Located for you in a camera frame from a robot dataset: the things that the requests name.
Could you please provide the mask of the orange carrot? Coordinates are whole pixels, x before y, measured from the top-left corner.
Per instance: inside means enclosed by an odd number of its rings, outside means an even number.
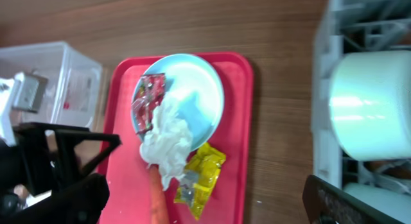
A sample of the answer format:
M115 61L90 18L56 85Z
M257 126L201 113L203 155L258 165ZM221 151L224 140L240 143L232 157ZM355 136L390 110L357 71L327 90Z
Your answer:
M168 209L161 183L161 176L157 166L149 167L150 198L151 198L151 224L169 224Z

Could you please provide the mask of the yellow silver snack wrapper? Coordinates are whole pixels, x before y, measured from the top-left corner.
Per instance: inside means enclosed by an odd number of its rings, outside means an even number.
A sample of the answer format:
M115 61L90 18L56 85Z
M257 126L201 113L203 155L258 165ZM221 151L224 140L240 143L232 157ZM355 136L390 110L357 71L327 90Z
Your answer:
M211 197L225 161L226 155L206 142L184 168L174 203L185 203L196 221Z

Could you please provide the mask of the red snack wrapper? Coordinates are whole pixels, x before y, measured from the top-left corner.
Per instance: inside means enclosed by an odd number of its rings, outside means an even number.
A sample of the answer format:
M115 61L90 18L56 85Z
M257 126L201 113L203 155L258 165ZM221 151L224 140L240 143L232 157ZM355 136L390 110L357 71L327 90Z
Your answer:
M131 104L132 120L137 134L145 134L152 129L153 110L163 100L165 83L164 73L140 77Z

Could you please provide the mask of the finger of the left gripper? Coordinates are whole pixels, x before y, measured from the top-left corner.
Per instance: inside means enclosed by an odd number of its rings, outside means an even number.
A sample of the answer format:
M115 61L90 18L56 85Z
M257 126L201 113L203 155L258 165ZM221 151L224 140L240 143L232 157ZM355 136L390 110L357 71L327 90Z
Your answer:
M116 134L92 132L79 127L47 130L46 141L59 185L71 185L85 179L121 145Z

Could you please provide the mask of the light blue bowl with rice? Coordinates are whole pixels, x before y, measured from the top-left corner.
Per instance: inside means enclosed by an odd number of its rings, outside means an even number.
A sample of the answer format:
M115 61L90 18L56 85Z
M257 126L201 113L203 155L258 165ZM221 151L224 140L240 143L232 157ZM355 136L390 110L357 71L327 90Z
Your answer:
M347 184L343 191L398 221L410 223L409 195L356 183Z

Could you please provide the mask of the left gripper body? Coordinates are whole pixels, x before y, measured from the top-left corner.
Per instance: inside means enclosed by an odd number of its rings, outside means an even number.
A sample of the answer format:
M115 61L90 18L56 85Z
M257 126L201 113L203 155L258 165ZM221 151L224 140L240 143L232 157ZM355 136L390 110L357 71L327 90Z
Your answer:
M12 189L24 185L33 195L61 189L61 160L51 151L46 131L60 125L23 123L12 128L17 143L1 141L1 214L60 214L61 205L51 197L23 209L22 200Z

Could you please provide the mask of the light blue plate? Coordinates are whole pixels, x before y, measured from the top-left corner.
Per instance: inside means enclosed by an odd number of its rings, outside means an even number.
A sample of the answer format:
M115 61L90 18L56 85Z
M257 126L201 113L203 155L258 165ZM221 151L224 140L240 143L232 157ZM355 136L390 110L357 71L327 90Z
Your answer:
M165 74L165 93L177 102L177 117L186 120L193 135L191 151L195 151L220 124L225 99L221 79L205 58L191 54L162 57L143 72L161 73Z

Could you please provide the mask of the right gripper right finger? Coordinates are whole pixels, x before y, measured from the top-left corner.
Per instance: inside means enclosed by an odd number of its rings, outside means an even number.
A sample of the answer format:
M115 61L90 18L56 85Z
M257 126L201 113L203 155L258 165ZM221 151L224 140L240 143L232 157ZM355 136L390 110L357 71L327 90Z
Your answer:
M306 179L302 201L310 223L403 223L314 175Z

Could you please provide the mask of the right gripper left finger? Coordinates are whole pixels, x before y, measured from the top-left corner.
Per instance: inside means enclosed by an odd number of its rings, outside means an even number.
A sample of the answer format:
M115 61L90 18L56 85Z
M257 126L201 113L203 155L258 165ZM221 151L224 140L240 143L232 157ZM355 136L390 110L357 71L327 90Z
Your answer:
M110 196L106 178L92 174L61 192L6 218L6 223L53 224L99 221Z

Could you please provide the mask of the light blue bowl with mushroom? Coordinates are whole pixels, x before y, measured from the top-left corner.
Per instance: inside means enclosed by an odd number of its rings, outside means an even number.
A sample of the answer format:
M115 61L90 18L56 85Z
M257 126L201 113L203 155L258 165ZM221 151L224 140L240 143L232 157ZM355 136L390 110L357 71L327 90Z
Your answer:
M354 160L410 158L410 52L347 54L329 86L329 114Z

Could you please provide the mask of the white tissue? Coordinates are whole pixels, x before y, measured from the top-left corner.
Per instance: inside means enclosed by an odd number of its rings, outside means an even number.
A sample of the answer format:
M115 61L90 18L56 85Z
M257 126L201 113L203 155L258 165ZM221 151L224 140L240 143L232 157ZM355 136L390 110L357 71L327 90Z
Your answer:
M179 111L179 101L165 94L161 104L154 108L152 129L145 133L140 145L140 156L149 165L157 165L164 190L172 179L184 177L184 168L193 144L188 122Z

